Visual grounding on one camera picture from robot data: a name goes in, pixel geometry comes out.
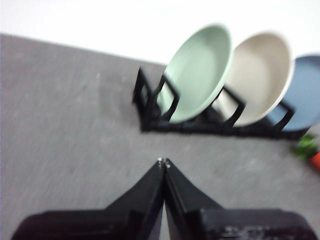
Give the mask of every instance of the gray carpet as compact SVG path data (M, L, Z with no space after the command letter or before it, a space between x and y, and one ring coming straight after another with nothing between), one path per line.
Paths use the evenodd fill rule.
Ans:
M139 66L154 84L165 68L1 36L2 240L31 214L106 207L158 157L226 208L297 211L320 235L320 174L292 142L141 134L131 103Z

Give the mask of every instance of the plate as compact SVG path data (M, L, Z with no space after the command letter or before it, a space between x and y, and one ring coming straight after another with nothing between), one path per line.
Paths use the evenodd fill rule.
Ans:
M254 35L236 47L225 84L246 105L235 127L255 123L277 106L290 85L293 65L287 43L272 32ZM225 119L237 108L224 91L212 106Z
M231 38L221 25L199 30L179 48L164 71L179 93L170 123L189 120L213 102L227 79L231 54ZM162 114L172 101L173 95L165 84L157 97Z
M295 109L284 131L306 129L320 122L319 55L303 56L295 60L292 82L283 101ZM276 124L285 114L285 110L277 106L267 117Z

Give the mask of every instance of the white wall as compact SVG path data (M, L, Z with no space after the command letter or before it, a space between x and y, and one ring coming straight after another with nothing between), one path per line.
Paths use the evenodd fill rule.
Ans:
M294 57L320 53L320 0L1 0L3 33L159 63L210 23L234 46L276 30Z

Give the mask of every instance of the dish rack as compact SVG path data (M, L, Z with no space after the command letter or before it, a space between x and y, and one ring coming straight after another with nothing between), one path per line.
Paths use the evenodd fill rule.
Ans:
M173 101L169 110L161 114L160 107L157 104L157 96L164 84L171 91ZM279 105L286 110L286 114L276 125L273 125L264 117L253 124L235 127L234 124L244 111L246 103L226 86L221 91L225 91L237 103L237 108L229 119L223 120L223 117L210 104L209 107L192 119L180 123L170 123L169 120L179 102L178 92L164 75L161 76L156 89L152 90L143 70L139 68L133 91L133 103L136 105L139 114L140 129L142 132L198 133L289 140L298 140L308 131L308 128L298 131L282 131L295 114L295 110L283 100Z

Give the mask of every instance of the green object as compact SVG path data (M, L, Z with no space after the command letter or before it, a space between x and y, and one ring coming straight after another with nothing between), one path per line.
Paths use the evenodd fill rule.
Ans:
M294 154L301 159L309 159L318 152L318 145L314 142L316 135L307 134L300 139L298 147L293 149Z
M214 101L228 77L231 55L229 33L220 25L199 30L179 48L164 71L179 93L171 123L195 117ZM172 101L173 95L165 84L157 98L162 114Z

